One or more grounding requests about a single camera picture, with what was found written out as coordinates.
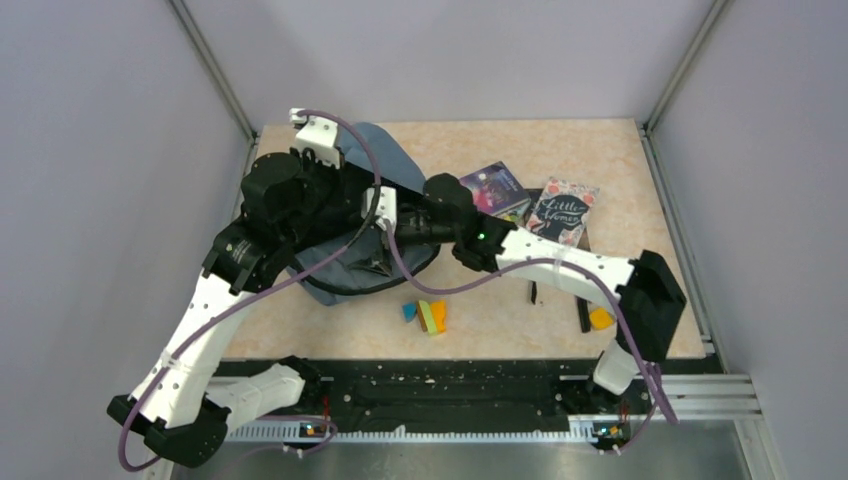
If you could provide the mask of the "Robinson Crusoe book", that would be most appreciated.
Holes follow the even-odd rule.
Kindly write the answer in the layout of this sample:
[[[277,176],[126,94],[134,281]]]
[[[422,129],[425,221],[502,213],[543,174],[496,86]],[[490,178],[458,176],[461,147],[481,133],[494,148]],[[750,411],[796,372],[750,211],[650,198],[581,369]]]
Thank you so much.
[[[503,162],[462,176],[459,182],[471,191],[479,211],[516,224],[524,222],[530,195]]]

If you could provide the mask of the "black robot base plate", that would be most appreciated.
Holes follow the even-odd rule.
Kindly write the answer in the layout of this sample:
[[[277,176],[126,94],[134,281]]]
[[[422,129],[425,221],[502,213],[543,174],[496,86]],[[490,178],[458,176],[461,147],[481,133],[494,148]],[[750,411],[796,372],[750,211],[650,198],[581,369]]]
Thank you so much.
[[[342,433],[565,432],[578,414],[645,414],[650,393],[637,378],[616,397],[590,380],[592,360],[282,359],[304,369],[297,404],[275,416],[327,416]]]

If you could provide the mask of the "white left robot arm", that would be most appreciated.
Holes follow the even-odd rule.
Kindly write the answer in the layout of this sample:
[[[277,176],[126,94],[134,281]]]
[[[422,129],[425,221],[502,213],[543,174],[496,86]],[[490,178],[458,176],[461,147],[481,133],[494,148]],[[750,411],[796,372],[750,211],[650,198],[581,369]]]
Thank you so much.
[[[241,182],[239,216],[216,236],[159,360],[132,392],[108,406],[122,427],[118,459],[125,470],[137,470],[127,455],[131,434],[141,438],[152,463],[195,468],[232,430],[281,408],[303,414],[317,407],[318,383],[284,362],[220,390],[209,384],[250,309],[285,288],[280,273],[323,223],[326,209],[355,208],[355,237],[373,222],[383,175],[373,151],[365,158],[361,166],[337,147],[294,147],[254,161]]]

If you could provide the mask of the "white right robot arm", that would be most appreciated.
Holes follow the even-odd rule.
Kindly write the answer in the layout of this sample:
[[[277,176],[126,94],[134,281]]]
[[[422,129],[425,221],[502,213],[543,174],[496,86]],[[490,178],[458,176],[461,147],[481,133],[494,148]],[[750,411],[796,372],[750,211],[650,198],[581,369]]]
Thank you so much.
[[[612,412],[627,397],[636,376],[655,396],[662,389],[657,366],[670,350],[687,305],[666,259],[650,250],[636,258],[600,255],[548,240],[506,220],[480,212],[471,193],[447,173],[428,179],[421,192],[377,183],[354,168],[342,176],[344,200],[375,225],[399,273],[418,290],[447,296],[515,276],[546,284],[602,307],[616,320],[615,338],[604,349],[586,385],[589,404]],[[471,283],[434,288],[420,283],[400,259],[403,244],[444,244],[464,267],[481,273]]]

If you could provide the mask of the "blue student backpack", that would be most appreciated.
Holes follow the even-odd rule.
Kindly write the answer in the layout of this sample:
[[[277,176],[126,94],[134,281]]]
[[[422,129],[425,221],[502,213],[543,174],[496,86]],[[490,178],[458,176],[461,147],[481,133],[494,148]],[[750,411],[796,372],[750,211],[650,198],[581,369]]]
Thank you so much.
[[[423,193],[426,180],[418,165],[382,127],[360,122],[354,128],[376,155],[382,187],[396,190],[400,206],[413,204],[414,197]],[[337,146],[345,155],[347,163],[357,168],[357,177],[347,187],[355,194],[371,187],[371,164],[356,139],[342,129]],[[344,227],[340,234],[297,253],[293,263],[286,268],[286,273],[295,276],[311,268],[353,238],[362,223],[360,208],[361,202],[356,201],[351,213],[326,213],[322,221],[324,226],[339,226],[343,220],[350,220],[352,225]],[[381,239],[381,231],[370,228],[346,252],[302,279],[300,285],[318,303],[333,306],[358,296],[387,290],[405,281],[389,247]]]

